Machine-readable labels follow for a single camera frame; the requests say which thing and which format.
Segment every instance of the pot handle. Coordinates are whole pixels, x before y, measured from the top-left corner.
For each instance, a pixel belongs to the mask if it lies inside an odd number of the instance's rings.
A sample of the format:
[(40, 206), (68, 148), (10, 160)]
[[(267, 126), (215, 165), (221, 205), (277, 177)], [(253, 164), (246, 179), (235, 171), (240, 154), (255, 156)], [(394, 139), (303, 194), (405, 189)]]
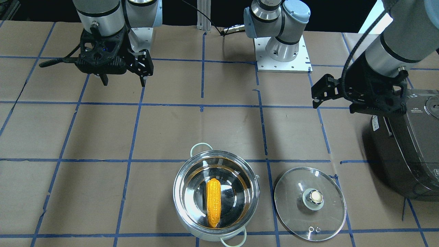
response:
[(244, 227), (244, 239), (238, 245), (235, 245), (235, 246), (226, 244), (226, 242), (224, 242), (223, 238), (219, 238), (219, 239), (225, 247), (241, 247), (245, 243), (245, 241), (247, 240), (247, 230)]
[(196, 147), (198, 147), (198, 146), (201, 146), (201, 145), (206, 145), (206, 146), (208, 146), (208, 147), (210, 148), (210, 150), (213, 149), (211, 145), (209, 145), (209, 144), (207, 144), (207, 143), (205, 143), (205, 142), (197, 143), (197, 144), (195, 144), (195, 145), (191, 148), (191, 157), (194, 156), (194, 155), (192, 154), (192, 152), (194, 151), (194, 148), (196, 148)]

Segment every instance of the robotic arm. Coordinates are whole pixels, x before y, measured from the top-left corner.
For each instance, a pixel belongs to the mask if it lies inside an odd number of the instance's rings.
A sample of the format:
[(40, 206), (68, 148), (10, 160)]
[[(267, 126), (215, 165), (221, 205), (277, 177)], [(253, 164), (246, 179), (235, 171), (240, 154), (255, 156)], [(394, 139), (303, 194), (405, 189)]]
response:
[[(73, 3), (84, 27), (79, 45), (66, 57), (43, 62), (40, 67), (74, 63), (81, 72), (99, 76), (105, 86), (107, 74), (124, 74), (129, 70), (140, 77), (144, 87), (145, 77), (152, 76), (154, 66), (149, 50), (142, 47), (132, 28), (161, 25), (162, 0), (73, 0)], [(70, 57), (79, 48), (79, 57)]]
[(383, 4), (393, 22), (346, 69), (354, 48), (341, 78), (326, 74), (312, 87), (314, 108), (343, 97), (352, 102), (351, 113), (406, 113), (408, 70), (439, 48), (439, 0), (384, 0)]

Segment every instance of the yellow corn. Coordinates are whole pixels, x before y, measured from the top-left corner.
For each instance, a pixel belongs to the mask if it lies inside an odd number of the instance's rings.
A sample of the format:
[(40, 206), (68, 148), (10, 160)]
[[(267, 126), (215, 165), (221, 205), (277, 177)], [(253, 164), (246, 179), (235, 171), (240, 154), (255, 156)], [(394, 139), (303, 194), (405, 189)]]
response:
[(221, 183), (212, 178), (206, 185), (207, 220), (210, 227), (215, 228), (221, 217)]

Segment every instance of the stainless steel pot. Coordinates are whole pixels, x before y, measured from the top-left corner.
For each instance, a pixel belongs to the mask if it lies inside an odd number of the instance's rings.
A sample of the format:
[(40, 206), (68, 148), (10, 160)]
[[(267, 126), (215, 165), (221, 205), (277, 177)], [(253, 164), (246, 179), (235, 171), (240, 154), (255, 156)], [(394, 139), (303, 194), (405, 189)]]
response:
[[(224, 150), (208, 150), (184, 163), (177, 173), (173, 197), (177, 215), (194, 236), (207, 241), (224, 241), (244, 232), (259, 200), (257, 175), (239, 156)], [(206, 210), (206, 183), (216, 178), (221, 183), (221, 218), (216, 228), (209, 226)]]

